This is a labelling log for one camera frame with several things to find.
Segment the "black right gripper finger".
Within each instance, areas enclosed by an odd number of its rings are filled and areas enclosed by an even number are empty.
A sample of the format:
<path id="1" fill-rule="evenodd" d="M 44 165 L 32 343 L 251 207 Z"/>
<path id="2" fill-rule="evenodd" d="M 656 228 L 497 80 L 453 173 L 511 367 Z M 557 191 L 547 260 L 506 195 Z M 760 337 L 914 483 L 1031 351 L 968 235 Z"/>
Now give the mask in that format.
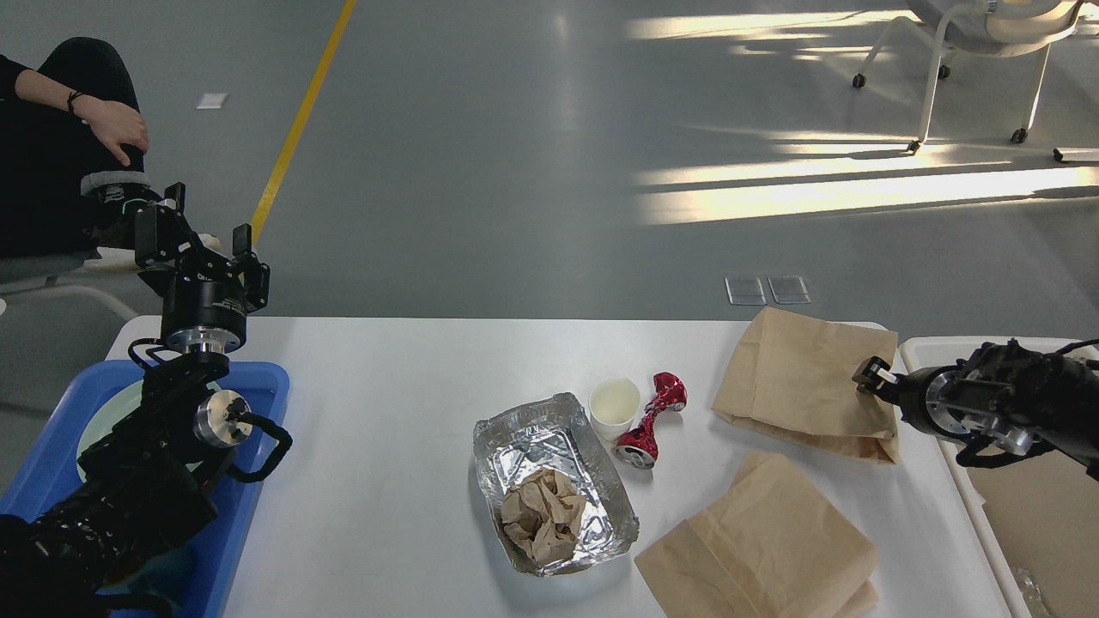
<path id="1" fill-rule="evenodd" d="M 852 382 L 856 384 L 856 391 L 873 395 L 882 402 L 899 402 L 900 376 L 891 371 L 891 365 L 882 357 L 874 355 L 862 361 Z"/>

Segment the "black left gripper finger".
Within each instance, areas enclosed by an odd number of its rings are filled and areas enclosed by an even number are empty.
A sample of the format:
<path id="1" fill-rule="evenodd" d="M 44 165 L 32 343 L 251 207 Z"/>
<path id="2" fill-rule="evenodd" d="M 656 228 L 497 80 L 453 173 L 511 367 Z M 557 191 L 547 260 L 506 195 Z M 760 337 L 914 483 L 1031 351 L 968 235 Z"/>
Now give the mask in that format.
<path id="1" fill-rule="evenodd" d="M 252 249 L 252 227 L 240 224 L 233 230 L 232 260 L 227 271 L 227 309 L 236 313 L 253 313 L 268 306 L 270 266 L 262 263 Z"/>
<path id="2" fill-rule="evenodd" d="M 220 282 L 225 257 L 209 249 L 185 218 L 185 184 L 135 216 L 134 262 L 142 282 Z"/>

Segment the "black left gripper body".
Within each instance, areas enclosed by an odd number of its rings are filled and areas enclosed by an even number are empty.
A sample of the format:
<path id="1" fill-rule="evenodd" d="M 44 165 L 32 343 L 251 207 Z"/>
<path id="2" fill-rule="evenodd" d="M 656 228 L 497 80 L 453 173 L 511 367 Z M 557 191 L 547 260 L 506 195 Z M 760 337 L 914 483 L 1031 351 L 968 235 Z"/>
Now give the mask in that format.
<path id="1" fill-rule="evenodd" d="M 174 276 L 162 297 L 160 340 L 180 354 L 227 354 L 246 343 L 247 302 L 243 282 Z"/>

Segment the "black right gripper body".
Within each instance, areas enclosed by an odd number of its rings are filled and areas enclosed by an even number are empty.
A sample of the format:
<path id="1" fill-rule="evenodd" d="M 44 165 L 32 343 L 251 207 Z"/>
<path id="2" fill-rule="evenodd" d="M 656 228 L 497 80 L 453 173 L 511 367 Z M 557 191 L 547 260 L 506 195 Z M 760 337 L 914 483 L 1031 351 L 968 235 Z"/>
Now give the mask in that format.
<path id="1" fill-rule="evenodd" d="M 966 439 L 967 428 L 939 401 L 957 374 L 956 367 L 926 367 L 897 374 L 896 406 L 902 411 L 903 421 L 939 439 Z"/>

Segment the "seated person's forearm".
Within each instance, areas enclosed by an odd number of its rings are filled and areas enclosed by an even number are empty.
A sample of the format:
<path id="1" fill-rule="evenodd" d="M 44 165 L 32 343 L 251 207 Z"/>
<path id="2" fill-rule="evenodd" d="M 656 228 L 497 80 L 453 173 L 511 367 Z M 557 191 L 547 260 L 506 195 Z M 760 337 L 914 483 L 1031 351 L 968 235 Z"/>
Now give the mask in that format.
<path id="1" fill-rule="evenodd" d="M 15 91 L 16 98 L 22 101 L 49 106 L 52 109 L 66 111 L 70 115 L 76 114 L 76 100 L 80 97 L 79 91 L 63 85 L 63 82 L 56 82 L 35 70 L 23 70 L 16 75 L 13 91 Z"/>

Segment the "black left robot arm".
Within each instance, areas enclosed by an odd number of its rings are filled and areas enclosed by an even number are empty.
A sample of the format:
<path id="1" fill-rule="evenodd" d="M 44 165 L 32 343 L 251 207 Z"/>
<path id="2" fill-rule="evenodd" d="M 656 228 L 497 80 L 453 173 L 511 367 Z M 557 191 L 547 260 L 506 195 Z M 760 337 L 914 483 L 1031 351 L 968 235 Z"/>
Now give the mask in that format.
<path id="1" fill-rule="evenodd" d="M 220 481 L 266 481 L 292 445 L 243 396 L 210 387 L 230 373 L 247 316 L 270 291 L 252 227 L 234 229 L 230 257 L 208 249 L 177 183 L 135 214 L 135 263 L 162 298 L 160 336 L 127 351 L 143 369 L 140 402 L 80 454 L 85 482 L 70 497 L 31 523 L 3 516 L 4 617 L 170 617 L 164 597 L 103 587 L 215 521 Z"/>

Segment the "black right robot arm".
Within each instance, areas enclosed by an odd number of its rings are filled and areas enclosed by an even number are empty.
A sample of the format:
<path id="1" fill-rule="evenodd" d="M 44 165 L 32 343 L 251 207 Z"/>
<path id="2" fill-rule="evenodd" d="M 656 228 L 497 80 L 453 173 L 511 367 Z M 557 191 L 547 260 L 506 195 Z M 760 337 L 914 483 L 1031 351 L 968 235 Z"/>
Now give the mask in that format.
<path id="1" fill-rule="evenodd" d="M 872 356 L 852 376 L 868 391 L 902 412 L 917 430 L 961 445 L 962 467 L 997 470 L 1061 452 L 1098 477 L 1098 379 L 1096 360 L 1072 357 L 1096 340 L 1040 353 L 985 342 L 951 367 L 895 374 L 888 361 Z"/>

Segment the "seated person's hand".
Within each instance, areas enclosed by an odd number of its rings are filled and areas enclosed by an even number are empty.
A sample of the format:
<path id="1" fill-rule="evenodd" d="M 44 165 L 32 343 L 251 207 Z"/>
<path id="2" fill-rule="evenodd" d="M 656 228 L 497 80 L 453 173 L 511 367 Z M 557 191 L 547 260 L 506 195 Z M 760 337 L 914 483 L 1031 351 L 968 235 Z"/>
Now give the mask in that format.
<path id="1" fill-rule="evenodd" d="M 121 165 L 133 167 L 135 164 L 135 156 L 127 148 L 136 148 L 140 155 L 148 153 L 148 125 L 137 110 L 86 93 L 75 97 L 71 108 Z"/>

